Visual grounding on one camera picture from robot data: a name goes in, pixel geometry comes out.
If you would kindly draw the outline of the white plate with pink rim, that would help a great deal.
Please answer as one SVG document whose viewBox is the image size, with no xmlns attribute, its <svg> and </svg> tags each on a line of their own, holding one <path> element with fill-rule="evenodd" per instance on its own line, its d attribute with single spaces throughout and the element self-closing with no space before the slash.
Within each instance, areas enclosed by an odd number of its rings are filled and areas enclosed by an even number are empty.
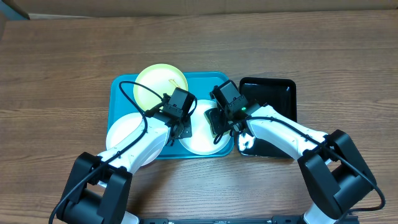
<svg viewBox="0 0 398 224">
<path fill-rule="evenodd" d="M 106 150 L 99 156 L 103 161 L 108 160 L 142 134 L 143 137 L 137 143 L 110 162 L 116 168 L 125 167 L 127 171 L 135 173 L 159 155 L 169 132 L 169 127 L 163 121 L 156 118 L 143 119 L 139 113 L 127 114 L 110 127 L 106 136 Z"/>
</svg>

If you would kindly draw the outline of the green yellow sponge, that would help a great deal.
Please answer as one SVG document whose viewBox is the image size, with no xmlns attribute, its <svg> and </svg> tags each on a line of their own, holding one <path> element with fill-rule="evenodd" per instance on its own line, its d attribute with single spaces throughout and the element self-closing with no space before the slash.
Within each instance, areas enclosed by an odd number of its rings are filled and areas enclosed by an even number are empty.
<svg viewBox="0 0 398 224">
<path fill-rule="evenodd" d="M 208 109 L 204 113 L 206 120 L 210 125 L 210 129 L 213 135 L 219 134 L 223 130 L 223 120 L 221 119 L 221 113 L 218 108 Z"/>
</svg>

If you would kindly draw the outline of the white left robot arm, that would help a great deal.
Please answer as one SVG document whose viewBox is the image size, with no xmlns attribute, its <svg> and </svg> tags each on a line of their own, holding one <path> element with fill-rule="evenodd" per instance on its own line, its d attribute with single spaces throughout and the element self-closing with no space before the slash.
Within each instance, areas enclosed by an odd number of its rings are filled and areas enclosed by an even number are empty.
<svg viewBox="0 0 398 224">
<path fill-rule="evenodd" d="M 132 177 L 170 140 L 192 135 L 184 130 L 190 117 L 166 110 L 144 113 L 138 127 L 114 147 L 97 156 L 80 154 L 49 222 L 58 218 L 65 223 L 138 223 L 126 211 Z"/>
</svg>

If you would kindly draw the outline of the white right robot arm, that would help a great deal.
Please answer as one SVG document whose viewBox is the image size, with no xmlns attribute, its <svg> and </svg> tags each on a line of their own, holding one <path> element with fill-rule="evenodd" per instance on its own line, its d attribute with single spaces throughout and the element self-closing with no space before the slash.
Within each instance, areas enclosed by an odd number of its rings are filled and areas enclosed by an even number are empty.
<svg viewBox="0 0 398 224">
<path fill-rule="evenodd" d="M 312 206 L 304 223 L 338 223 L 377 182 L 351 137 L 337 129 L 331 134 L 306 128 L 270 106 L 244 106 L 232 116 L 216 110 L 210 116 L 214 142 L 229 131 L 248 130 L 298 162 Z"/>
</svg>

